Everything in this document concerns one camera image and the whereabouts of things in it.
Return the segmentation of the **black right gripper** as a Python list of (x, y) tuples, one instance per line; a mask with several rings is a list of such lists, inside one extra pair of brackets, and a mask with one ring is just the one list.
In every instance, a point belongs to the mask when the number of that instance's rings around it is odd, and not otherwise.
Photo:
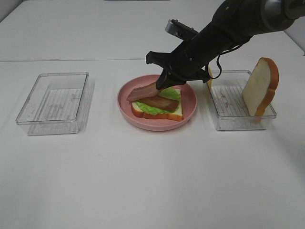
[(202, 67), (240, 41), (239, 21), (212, 21), (191, 40), (182, 41), (171, 53), (150, 51), (146, 55), (146, 63), (163, 68), (156, 81), (156, 89), (207, 78)]

